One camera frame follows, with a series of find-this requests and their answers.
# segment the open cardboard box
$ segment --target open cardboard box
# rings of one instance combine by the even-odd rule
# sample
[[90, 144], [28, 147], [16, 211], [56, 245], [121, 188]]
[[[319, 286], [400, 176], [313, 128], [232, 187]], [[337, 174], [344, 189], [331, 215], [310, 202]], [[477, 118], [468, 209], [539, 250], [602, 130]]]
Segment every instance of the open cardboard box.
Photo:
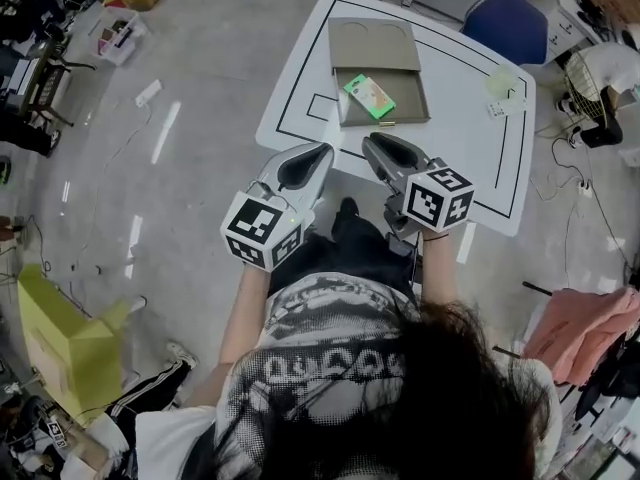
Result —
[[[330, 18], [329, 49], [342, 126], [429, 120], [420, 59], [411, 25], [399, 20]], [[358, 75], [373, 79], [396, 103], [375, 119], [344, 90]]]

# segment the pink cloth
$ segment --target pink cloth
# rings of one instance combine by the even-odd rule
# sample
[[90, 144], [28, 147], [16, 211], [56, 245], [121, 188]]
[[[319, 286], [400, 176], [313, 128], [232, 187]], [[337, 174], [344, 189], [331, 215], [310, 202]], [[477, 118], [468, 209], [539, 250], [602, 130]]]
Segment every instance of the pink cloth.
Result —
[[554, 292], [523, 356], [539, 359], [556, 383], [585, 384], [609, 346], [640, 319], [640, 295], [633, 288], [596, 295]]

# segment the box lid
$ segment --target box lid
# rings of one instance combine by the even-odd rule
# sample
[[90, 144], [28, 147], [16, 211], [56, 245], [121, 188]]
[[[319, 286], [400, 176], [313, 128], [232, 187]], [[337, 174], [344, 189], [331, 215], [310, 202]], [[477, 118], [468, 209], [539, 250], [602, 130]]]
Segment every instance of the box lid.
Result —
[[406, 21], [329, 18], [329, 49], [334, 68], [420, 71], [415, 39]]

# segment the plastic container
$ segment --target plastic container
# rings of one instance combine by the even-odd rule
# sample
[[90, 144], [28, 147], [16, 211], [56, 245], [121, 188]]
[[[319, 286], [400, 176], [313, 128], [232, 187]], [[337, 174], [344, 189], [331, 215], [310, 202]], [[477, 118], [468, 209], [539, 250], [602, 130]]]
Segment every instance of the plastic container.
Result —
[[94, 57], [121, 66], [148, 32], [137, 12], [106, 7], [89, 30], [89, 50]]

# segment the concrete floor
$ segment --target concrete floor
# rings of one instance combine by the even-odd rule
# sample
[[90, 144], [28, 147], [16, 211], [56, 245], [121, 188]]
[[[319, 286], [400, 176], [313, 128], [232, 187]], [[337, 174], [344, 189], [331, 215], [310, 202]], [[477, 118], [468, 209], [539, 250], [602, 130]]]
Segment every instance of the concrete floor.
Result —
[[[121, 296], [148, 298], [130, 326], [129, 361], [142, 375], [160, 368], [166, 339], [182, 342], [199, 358], [190, 385], [216, 364], [241, 270], [218, 228], [235, 192], [271, 154], [255, 143], [254, 133], [315, 2], [162, 0], [143, 15], [152, 36], [124, 67], [74, 72], [63, 110], [76, 125], [64, 128], [51, 159], [11, 150], [20, 169], [5, 203], [35, 215], [52, 266], [49, 277], [69, 292], [72, 266], [87, 272], [111, 265], [99, 277], [73, 282], [74, 296], [93, 315]], [[88, 58], [82, 52], [89, 18], [79, 20], [70, 59]], [[548, 70], [542, 75], [554, 76]], [[156, 78], [164, 89], [149, 114], [133, 98]], [[538, 93], [540, 128], [553, 118], [553, 108], [550, 92]], [[166, 140], [154, 156], [163, 128]], [[536, 139], [531, 169], [545, 198], [553, 194], [548, 175], [562, 183], [575, 174], [555, 165], [550, 146], [550, 140]], [[576, 163], [593, 177], [615, 236], [632, 260], [639, 237], [639, 171], [626, 167], [612, 148], [591, 151], [591, 166], [584, 148], [570, 150], [561, 142], [556, 150], [559, 161]], [[333, 172], [325, 194], [321, 230], [346, 195], [382, 226], [382, 187]], [[478, 307], [501, 343], [522, 333], [544, 300], [524, 289], [524, 280], [548, 289], [567, 286], [569, 279], [571, 287], [585, 291], [620, 286], [623, 262], [594, 199], [581, 199], [574, 209], [565, 274], [567, 219], [577, 198], [575, 180], [549, 202], [529, 185], [519, 234], [508, 238], [478, 226], [468, 261], [458, 264], [462, 298]], [[139, 229], [139, 238], [129, 279], [122, 265], [137, 234], [132, 228]], [[453, 233], [457, 243], [463, 231]], [[39, 261], [34, 233], [28, 246], [26, 261]], [[3, 288], [0, 297], [12, 344], [24, 357], [15, 288]]]

